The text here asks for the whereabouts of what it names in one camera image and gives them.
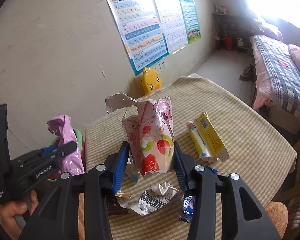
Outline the left hand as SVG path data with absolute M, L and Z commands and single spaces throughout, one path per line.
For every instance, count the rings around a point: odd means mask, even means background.
M 28 206 L 23 201 L 10 201 L 0 205 L 0 224 L 11 239 L 18 239 L 22 229 L 15 220 L 15 216 L 23 215 Z

